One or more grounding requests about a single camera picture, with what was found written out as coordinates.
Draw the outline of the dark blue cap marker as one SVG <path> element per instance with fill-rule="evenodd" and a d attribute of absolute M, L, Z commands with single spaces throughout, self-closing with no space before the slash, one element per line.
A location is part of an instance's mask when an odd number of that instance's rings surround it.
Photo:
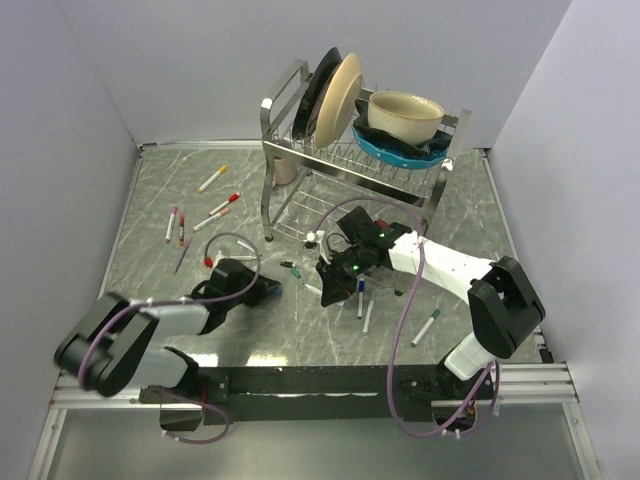
<path fill-rule="evenodd" d="M 358 280 L 358 297 L 357 297 L 357 318 L 363 318 L 363 310 L 364 310 L 364 291 L 365 291 L 365 280 L 360 278 Z"/>

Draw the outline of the black marker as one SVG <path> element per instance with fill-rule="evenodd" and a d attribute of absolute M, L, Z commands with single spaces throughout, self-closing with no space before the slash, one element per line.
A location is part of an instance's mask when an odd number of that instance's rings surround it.
<path fill-rule="evenodd" d="M 257 250 L 257 249 L 255 249 L 254 247 L 251 247 L 251 246 L 250 246 L 249 244 L 247 244 L 246 242 L 244 242 L 244 241 L 242 241 L 242 240 L 236 240 L 236 243 L 237 243 L 239 246 L 241 246 L 241 247 L 243 247 L 243 248 L 245 248 L 245 249 L 247 249 L 247 250 L 251 251 L 252 253 L 254 253 L 254 254 L 258 254 L 258 255 L 259 255 L 258 250 Z"/>

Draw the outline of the orange cap marker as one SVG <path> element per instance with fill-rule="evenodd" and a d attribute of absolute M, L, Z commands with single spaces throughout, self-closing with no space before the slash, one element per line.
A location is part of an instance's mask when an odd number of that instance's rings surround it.
<path fill-rule="evenodd" d="M 196 224 L 193 228 L 192 228 L 192 232 L 196 233 L 199 232 L 200 230 L 204 229 L 205 227 L 211 225 L 213 222 L 217 221 L 218 219 L 226 216 L 229 212 L 230 212 L 230 208 L 229 207 L 225 207 L 222 210 L 216 212 L 214 215 L 209 216 L 207 219 L 201 221 L 200 223 Z"/>

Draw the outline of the light blue cap marker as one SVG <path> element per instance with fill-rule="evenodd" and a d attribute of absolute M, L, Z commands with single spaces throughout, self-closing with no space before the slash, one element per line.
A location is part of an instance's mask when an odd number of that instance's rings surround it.
<path fill-rule="evenodd" d="M 313 293 L 314 295 L 316 295 L 318 297 L 318 299 L 320 300 L 320 304 L 323 308 L 329 307 L 329 306 L 338 306 L 338 307 L 345 307 L 346 306 L 346 302 L 345 301 L 338 301 L 338 302 L 333 302 L 333 303 L 327 303 L 323 300 L 323 291 L 316 287 L 313 286 L 311 284 L 308 284 L 306 282 L 302 283 L 302 286 L 308 290 L 309 292 Z"/>

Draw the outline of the dark red marker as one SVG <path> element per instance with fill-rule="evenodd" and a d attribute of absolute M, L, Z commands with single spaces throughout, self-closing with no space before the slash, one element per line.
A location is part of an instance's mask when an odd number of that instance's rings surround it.
<path fill-rule="evenodd" d="M 180 210 L 179 214 L 179 245 L 184 247 L 185 245 L 185 210 Z"/>

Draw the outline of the red cap marker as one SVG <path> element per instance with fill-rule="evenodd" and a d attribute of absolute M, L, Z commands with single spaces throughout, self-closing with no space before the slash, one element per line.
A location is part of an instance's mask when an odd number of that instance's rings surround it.
<path fill-rule="evenodd" d="M 216 213 L 220 212 L 221 210 L 223 210 L 224 208 L 228 207 L 230 204 L 232 204 L 233 202 L 238 200 L 240 197 L 241 197 L 241 194 L 239 192 L 233 193 L 227 200 L 225 200 L 220 205 L 218 205 L 215 208 L 213 208 L 208 213 L 208 216 L 211 217 L 211 216 L 215 215 Z"/>

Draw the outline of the grey cap marker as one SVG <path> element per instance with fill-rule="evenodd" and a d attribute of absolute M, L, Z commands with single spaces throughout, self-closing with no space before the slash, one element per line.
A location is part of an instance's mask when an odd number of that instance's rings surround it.
<path fill-rule="evenodd" d="M 375 300 L 372 298 L 367 303 L 367 308 L 366 308 L 365 315 L 364 315 L 364 321 L 363 321 L 363 326 L 362 326 L 362 334 L 363 335 L 368 335 L 368 333 L 369 333 L 370 324 L 371 324 L 371 316 L 372 316 L 372 311 L 373 311 L 374 305 L 375 305 Z"/>

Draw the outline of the pink cap marker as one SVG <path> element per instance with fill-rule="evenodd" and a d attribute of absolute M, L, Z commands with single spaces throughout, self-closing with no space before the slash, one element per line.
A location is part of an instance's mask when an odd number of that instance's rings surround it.
<path fill-rule="evenodd" d="M 176 205 L 173 205 L 169 215 L 169 220 L 168 220 L 166 233 L 164 237 L 164 240 L 166 243 L 170 243 L 172 241 L 177 213 L 178 213 L 178 207 Z"/>

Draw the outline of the teal cap marker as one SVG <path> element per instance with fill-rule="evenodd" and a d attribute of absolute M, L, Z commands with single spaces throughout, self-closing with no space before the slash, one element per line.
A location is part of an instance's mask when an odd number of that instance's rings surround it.
<path fill-rule="evenodd" d="M 413 339 L 410 342 L 410 346 L 412 348 L 416 348 L 419 343 L 422 341 L 422 339 L 425 337 L 426 333 L 428 332 L 428 330 L 430 329 L 430 327 L 433 325 L 433 323 L 435 322 L 435 320 L 438 318 L 438 316 L 440 315 L 441 310 L 440 309 L 435 309 L 433 311 L 433 313 L 429 316 L 429 318 L 426 320 L 426 322 L 424 323 L 424 325 L 420 328 L 420 330 L 417 332 L 417 334 L 413 337 Z"/>

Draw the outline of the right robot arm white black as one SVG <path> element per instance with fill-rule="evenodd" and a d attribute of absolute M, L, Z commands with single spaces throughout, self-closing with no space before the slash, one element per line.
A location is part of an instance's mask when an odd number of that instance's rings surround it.
<path fill-rule="evenodd" d="M 512 257 L 490 260 L 464 254 L 403 224 L 375 221 L 361 206 L 344 215 L 338 227 L 348 243 L 341 252 L 329 248 L 322 230 L 305 236 L 306 247 L 319 247 L 322 306 L 348 299 L 360 275 L 383 267 L 426 280 L 469 307 L 472 332 L 445 356 L 445 368 L 437 375 L 439 390 L 449 398 L 463 396 L 473 376 L 489 363 L 510 358 L 546 316 L 523 267 Z"/>

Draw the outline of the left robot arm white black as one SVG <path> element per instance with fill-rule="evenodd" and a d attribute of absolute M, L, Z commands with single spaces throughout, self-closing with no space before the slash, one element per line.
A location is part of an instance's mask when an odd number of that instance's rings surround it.
<path fill-rule="evenodd" d="M 175 347 L 154 341 L 213 332 L 237 306 L 256 307 L 281 293 L 282 284 L 224 258 L 209 278 L 177 300 L 101 296 L 57 347 L 53 361 L 85 391 L 112 397 L 129 386 L 161 387 L 184 402 L 199 391 L 198 363 Z"/>

